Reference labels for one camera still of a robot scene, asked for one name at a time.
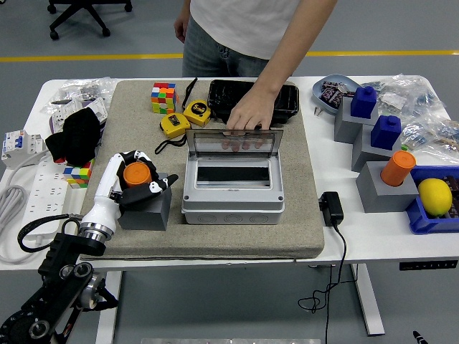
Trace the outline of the person's left hand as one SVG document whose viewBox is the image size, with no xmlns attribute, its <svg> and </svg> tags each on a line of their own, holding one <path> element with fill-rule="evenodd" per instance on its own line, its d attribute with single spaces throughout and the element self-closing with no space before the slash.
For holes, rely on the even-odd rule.
<svg viewBox="0 0 459 344">
<path fill-rule="evenodd" d="M 226 124 L 227 129 L 236 133 L 256 128 L 269 130 L 277 96 L 278 91 L 253 85 L 232 109 Z"/>
</svg>

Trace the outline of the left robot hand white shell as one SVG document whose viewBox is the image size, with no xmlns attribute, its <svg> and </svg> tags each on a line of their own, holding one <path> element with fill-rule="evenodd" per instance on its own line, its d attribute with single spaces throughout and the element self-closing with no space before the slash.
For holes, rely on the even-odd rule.
<svg viewBox="0 0 459 344">
<path fill-rule="evenodd" d="M 128 164 L 144 163 L 152 181 L 128 188 L 122 181 Z M 175 181 L 176 174 L 160 178 L 151 159 L 139 150 L 116 153 L 108 162 L 94 196 L 94 206 L 84 215 L 80 231 L 101 231 L 107 237 L 116 230 L 115 221 L 121 217 L 121 209 L 154 199 L 165 192 Z"/>
</svg>

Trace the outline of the person's right hand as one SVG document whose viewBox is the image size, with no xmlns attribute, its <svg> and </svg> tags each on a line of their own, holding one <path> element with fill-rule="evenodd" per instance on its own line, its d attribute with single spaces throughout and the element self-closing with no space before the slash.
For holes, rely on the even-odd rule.
<svg viewBox="0 0 459 344">
<path fill-rule="evenodd" d="M 189 25 L 189 17 L 190 13 L 180 14 L 174 22 L 175 36 L 183 44 L 186 40 L 186 33 Z"/>
</svg>

